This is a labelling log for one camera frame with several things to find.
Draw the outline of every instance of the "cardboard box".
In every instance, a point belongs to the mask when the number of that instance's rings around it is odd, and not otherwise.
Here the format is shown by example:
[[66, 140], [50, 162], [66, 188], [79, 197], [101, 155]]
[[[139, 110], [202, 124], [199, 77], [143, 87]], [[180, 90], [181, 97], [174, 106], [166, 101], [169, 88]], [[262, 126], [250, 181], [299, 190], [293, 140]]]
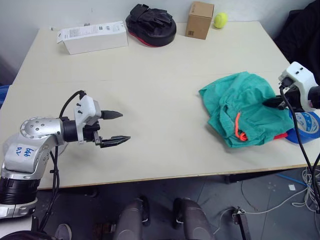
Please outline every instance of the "cardboard box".
[[122, 21], [65, 28], [58, 32], [56, 42], [63, 42], [69, 54], [128, 46]]
[[215, 5], [194, 1], [189, 12], [188, 24], [186, 26], [185, 36], [206, 39]]

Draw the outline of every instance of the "green cloth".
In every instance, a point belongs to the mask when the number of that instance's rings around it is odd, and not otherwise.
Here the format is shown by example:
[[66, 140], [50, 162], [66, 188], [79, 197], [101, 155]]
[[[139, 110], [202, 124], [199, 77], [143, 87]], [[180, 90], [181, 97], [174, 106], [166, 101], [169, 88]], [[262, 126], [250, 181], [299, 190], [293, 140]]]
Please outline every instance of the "green cloth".
[[[276, 95], [262, 77], [240, 72], [220, 78], [199, 91], [210, 114], [208, 123], [224, 138], [231, 148], [262, 145], [293, 128], [288, 110], [263, 105]], [[235, 120], [247, 141], [235, 135]]]

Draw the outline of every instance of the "white box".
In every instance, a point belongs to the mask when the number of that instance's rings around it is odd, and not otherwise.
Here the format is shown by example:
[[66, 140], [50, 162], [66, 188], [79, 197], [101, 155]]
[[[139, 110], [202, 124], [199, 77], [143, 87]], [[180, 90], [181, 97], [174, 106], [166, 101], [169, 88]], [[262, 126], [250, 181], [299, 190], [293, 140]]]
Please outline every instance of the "white box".
[[128, 46], [122, 21], [64, 28], [58, 32], [56, 42], [63, 42], [69, 54]]

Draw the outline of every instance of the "white table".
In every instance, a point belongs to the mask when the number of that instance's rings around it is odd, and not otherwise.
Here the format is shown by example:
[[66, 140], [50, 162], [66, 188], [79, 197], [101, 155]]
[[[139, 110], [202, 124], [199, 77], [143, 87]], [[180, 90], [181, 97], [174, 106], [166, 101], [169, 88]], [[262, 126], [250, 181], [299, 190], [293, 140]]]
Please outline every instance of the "white table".
[[[289, 63], [260, 23], [229, 22], [211, 29], [206, 40], [184, 37], [184, 29], [178, 24], [165, 47], [129, 37], [129, 47], [78, 55], [67, 55], [54, 32], [40, 30], [1, 108], [0, 144], [30, 117], [58, 116], [68, 97], [84, 89], [101, 109], [123, 113], [100, 120], [100, 135], [131, 139], [103, 149], [70, 143], [59, 157], [62, 187], [305, 166], [299, 147], [285, 139], [232, 149], [207, 124], [198, 90], [216, 79], [248, 71], [278, 91], [278, 76]], [[73, 118], [74, 105], [66, 116]], [[305, 144], [311, 160], [319, 146], [318, 140]], [[41, 188], [52, 185], [48, 165]]]

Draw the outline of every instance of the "orange drawstring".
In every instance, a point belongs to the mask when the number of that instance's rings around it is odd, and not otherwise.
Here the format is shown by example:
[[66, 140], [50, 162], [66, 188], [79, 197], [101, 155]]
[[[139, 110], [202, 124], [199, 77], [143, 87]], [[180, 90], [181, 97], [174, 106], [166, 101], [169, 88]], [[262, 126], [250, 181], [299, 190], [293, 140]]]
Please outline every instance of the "orange drawstring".
[[247, 135], [245, 134], [245, 132], [241, 132], [240, 133], [240, 135], [239, 135], [239, 133], [238, 133], [238, 131], [239, 131], [239, 118], [240, 118], [240, 115], [241, 115], [241, 113], [240, 112], [238, 112], [238, 114], [236, 115], [236, 118], [235, 118], [235, 131], [234, 131], [234, 133], [235, 133], [235, 136], [238, 138], [238, 139], [240, 139], [240, 141], [247, 141], [248, 140], [248, 138], [247, 138]]

